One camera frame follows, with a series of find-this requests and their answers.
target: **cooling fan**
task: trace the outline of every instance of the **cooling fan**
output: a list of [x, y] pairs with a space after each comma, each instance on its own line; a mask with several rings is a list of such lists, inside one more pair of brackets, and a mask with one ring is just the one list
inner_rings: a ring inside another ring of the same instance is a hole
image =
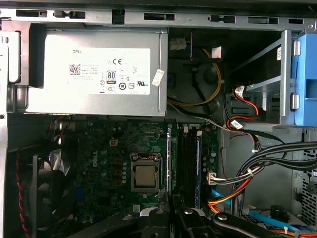
[[76, 200], [75, 156], [66, 151], [57, 149], [40, 159], [28, 186], [28, 214], [34, 223], [36, 213], [37, 233], [48, 237], [72, 214]]

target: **perforated metal panel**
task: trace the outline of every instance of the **perforated metal panel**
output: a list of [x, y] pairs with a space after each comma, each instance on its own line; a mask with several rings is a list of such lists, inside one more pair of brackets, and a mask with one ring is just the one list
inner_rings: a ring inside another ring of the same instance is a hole
[[[304, 141], [317, 141], [317, 131], [304, 130]], [[317, 150], [304, 150], [300, 152], [301, 160], [311, 160], [317, 157]], [[302, 220], [307, 225], [317, 224], [317, 170], [303, 171], [300, 173], [300, 195]]]
[[[305, 150], [302, 152], [303, 160], [311, 160], [316, 158], [316, 150]], [[309, 183], [315, 182], [316, 179], [313, 176], [312, 171], [304, 171], [301, 176], [301, 196], [302, 196], [302, 218], [308, 225], [316, 225], [317, 222], [317, 194], [314, 194], [309, 188]]]

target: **cable tie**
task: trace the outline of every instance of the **cable tie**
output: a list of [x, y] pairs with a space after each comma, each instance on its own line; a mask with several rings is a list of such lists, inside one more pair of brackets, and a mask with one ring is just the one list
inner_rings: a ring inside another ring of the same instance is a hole
[[254, 174], [252, 173], [252, 170], [250, 168], [247, 169], [248, 173], [251, 175], [251, 177], [254, 176]]

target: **power supply label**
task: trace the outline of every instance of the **power supply label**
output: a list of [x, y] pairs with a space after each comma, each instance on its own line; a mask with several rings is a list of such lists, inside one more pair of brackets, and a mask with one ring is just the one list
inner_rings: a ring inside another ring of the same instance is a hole
[[150, 94], [150, 49], [76, 48], [67, 85], [88, 94]]

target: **barcode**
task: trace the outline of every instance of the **barcode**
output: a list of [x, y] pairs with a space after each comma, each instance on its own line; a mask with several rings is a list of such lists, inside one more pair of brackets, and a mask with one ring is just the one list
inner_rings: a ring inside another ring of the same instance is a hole
[[70, 75], [80, 75], [80, 64], [70, 64], [69, 65], [69, 74]]

